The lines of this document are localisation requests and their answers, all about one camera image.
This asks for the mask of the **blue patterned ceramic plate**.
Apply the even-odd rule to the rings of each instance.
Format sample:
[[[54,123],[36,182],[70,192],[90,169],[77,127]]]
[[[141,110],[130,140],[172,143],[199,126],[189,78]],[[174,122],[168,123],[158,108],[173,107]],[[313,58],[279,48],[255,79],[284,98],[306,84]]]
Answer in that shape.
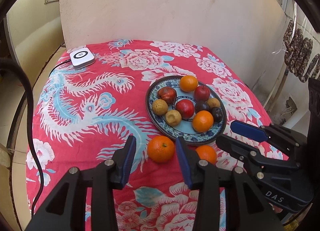
[[[146,92],[145,105],[152,123],[163,135],[183,137],[189,145],[213,142],[227,123],[219,96],[202,82],[188,90],[182,76],[156,80]]]

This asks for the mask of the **red floral tablecloth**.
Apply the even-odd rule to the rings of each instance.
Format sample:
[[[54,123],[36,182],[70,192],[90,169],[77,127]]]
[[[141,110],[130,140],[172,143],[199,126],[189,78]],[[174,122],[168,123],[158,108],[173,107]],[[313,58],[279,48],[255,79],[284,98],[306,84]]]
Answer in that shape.
[[[157,79],[191,75],[225,105],[227,120],[261,126],[270,118],[248,87],[206,47],[120,39],[91,44],[95,62],[75,70],[66,51],[43,87],[33,117],[33,141],[43,175],[26,157],[27,199],[39,186],[47,197],[66,171],[89,169],[112,157],[129,135],[137,150],[129,183],[114,192],[120,230],[192,230],[198,191],[183,182],[177,158],[148,158],[146,146],[159,135],[145,107]]]

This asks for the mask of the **wrinkled dark red fruit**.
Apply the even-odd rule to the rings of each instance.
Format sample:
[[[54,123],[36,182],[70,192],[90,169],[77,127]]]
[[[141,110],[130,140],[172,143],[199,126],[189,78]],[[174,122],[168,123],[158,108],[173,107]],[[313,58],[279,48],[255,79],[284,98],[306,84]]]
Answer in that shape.
[[[163,87],[157,91],[157,96],[159,99],[164,100],[168,105],[171,105],[175,102],[177,93],[172,87]]]

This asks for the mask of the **tan longan small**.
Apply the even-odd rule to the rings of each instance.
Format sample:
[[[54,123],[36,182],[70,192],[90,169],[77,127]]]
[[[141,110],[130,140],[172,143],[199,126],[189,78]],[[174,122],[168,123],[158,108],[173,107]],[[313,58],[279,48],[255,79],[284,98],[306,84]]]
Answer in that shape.
[[[217,98],[209,98],[206,103],[208,104],[208,106],[212,109],[214,107],[221,107],[220,101]]]

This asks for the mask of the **red apple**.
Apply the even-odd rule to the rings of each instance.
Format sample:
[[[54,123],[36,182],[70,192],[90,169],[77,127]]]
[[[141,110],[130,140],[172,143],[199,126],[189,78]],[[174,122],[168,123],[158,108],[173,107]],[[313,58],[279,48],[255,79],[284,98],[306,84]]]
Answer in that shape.
[[[198,86],[194,91],[194,98],[198,101],[207,101],[210,97],[210,89],[205,85]]]

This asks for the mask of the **red pomegranate-like fruit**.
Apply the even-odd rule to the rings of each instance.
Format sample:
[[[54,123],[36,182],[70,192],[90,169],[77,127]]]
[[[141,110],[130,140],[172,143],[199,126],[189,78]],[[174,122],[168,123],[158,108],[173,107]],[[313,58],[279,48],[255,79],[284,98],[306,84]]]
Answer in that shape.
[[[175,109],[181,114],[183,119],[193,117],[195,108],[193,102],[187,99],[180,100],[176,103]]]

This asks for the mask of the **tan longan fruit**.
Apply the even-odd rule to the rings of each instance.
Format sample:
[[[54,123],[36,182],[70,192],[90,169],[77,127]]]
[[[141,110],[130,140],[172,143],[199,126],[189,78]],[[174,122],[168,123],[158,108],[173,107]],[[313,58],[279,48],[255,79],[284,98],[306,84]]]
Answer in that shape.
[[[152,111],[157,116],[165,115],[168,111],[168,105],[167,105],[166,101],[164,101],[162,99],[155,100],[152,104]]]

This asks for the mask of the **small orange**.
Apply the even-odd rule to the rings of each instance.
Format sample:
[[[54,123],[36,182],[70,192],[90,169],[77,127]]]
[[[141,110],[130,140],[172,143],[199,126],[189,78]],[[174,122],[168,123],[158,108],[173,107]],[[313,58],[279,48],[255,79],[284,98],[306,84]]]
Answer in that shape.
[[[195,150],[200,159],[204,159],[212,164],[217,162],[216,151],[209,145],[202,145],[196,148]]]

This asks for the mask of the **dark plum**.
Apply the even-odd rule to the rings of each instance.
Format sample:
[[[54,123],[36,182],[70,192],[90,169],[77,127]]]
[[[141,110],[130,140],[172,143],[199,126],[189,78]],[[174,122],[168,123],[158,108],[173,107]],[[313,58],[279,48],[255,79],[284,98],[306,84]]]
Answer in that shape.
[[[210,111],[210,106],[205,101],[197,101],[195,104],[195,113],[200,111]]]
[[[214,119],[214,123],[220,123],[223,120],[223,112],[219,107],[212,107],[211,114]]]

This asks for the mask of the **hanging dried sausages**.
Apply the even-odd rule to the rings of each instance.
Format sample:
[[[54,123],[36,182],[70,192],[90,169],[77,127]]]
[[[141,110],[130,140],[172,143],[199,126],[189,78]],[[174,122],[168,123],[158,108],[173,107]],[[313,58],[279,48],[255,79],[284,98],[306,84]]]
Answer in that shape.
[[[290,20],[283,36],[286,48],[284,63],[289,72],[298,77],[302,83],[307,82],[309,78],[319,81],[319,54],[310,61],[313,41],[304,37],[301,29],[294,31],[293,26],[294,22]]]

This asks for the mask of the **white square device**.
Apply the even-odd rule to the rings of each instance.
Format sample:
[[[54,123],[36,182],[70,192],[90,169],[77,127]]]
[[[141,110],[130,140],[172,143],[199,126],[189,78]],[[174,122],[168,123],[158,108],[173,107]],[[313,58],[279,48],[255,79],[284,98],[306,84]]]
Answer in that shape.
[[[81,48],[71,52],[70,59],[73,68],[81,69],[87,67],[95,62],[95,57],[89,48]]]

